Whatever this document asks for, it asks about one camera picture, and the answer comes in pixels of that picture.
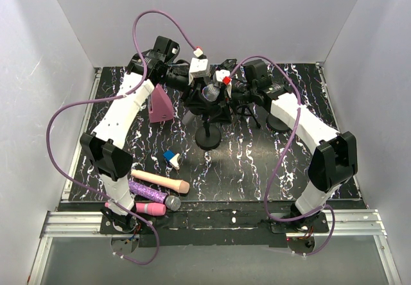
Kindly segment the silver microphone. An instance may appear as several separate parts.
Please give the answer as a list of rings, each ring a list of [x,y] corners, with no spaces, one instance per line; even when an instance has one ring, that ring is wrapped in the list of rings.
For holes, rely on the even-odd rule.
[[[204,86],[202,89],[204,97],[211,102],[211,113],[216,106],[216,101],[220,94],[220,89],[217,86],[214,86],[212,83]],[[196,115],[192,114],[189,110],[184,114],[182,118],[182,123],[188,125],[192,120],[194,120]]]

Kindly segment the black tripod microphone stand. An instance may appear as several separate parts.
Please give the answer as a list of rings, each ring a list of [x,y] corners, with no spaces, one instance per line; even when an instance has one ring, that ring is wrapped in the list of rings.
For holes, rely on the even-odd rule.
[[[256,127],[261,128],[261,124],[258,122],[255,114],[253,113],[248,104],[235,105],[233,111],[237,116],[251,117],[254,120]]]

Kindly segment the black round-base stand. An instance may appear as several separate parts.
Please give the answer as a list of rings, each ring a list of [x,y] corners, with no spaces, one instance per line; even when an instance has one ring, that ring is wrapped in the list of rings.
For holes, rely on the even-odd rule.
[[[221,142],[222,135],[219,128],[209,122],[207,114],[202,115],[202,126],[195,133],[195,142],[204,151],[216,149]]]
[[[284,122],[282,122],[280,119],[273,116],[272,114],[267,115],[266,124],[267,124],[267,127],[271,131],[274,131],[280,134],[288,132],[290,130],[290,128]]]

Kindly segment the black tripod shock-mount stand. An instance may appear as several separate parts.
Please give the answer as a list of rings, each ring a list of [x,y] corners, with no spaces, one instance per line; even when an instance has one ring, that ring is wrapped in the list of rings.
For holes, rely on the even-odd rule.
[[[216,71],[221,71],[221,70],[226,70],[230,74],[236,66],[237,66],[237,59],[235,58],[226,59],[220,64],[213,64],[211,65],[211,68],[210,68],[211,77],[214,76]]]

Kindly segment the beige microphone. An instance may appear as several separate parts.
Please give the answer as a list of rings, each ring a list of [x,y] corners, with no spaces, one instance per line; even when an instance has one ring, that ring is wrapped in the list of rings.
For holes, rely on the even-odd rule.
[[[160,175],[155,175],[141,170],[133,169],[131,171],[131,176],[139,180],[144,180],[146,182],[151,182],[157,184],[158,186],[163,186],[168,189],[172,189],[180,194],[188,194],[190,189],[190,184],[185,180],[177,180],[172,178],[163,177]]]

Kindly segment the purple glitter microphone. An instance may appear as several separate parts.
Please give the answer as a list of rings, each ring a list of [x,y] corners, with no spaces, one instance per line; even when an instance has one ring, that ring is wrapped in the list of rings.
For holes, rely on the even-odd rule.
[[[156,203],[164,204],[168,209],[172,211],[177,211],[180,209],[181,200],[177,196],[169,195],[163,193],[156,189],[152,189],[146,185],[140,184],[138,182],[128,182],[129,189],[132,193],[142,196],[148,200],[154,201]]]

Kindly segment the pink plastic microphone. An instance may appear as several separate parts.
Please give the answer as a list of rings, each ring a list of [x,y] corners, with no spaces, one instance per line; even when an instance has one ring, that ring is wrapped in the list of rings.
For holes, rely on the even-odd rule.
[[[161,203],[136,203],[136,213],[148,214],[150,216],[164,216],[166,206]]]

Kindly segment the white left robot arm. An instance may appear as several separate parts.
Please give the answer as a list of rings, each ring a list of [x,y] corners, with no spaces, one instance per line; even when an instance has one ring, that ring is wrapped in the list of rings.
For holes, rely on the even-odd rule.
[[[192,76],[177,79],[172,73],[171,63],[179,52],[177,42],[158,36],[152,49],[136,53],[127,65],[118,98],[97,126],[80,138],[82,150],[109,197],[101,211],[113,227],[124,234],[131,233],[138,224],[128,184],[133,157],[123,149],[125,140],[136,115],[159,83],[184,90],[193,81]]]

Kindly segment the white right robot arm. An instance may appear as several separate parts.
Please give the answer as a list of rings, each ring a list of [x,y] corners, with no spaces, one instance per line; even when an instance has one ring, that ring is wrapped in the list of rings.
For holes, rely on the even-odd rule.
[[[251,86],[262,98],[269,114],[291,129],[290,138],[298,136],[310,149],[309,182],[292,205],[290,217],[280,219],[269,215],[271,220],[291,223],[296,231],[305,232],[314,224],[314,216],[327,207],[326,201],[331,195],[356,175],[356,138],[351,132],[341,134],[312,114],[301,103],[301,95],[286,73],[283,76],[289,84],[283,92],[277,90],[268,77],[267,61],[263,56],[247,57],[224,77],[222,83],[232,80],[239,68],[261,70],[261,75],[253,76]]]

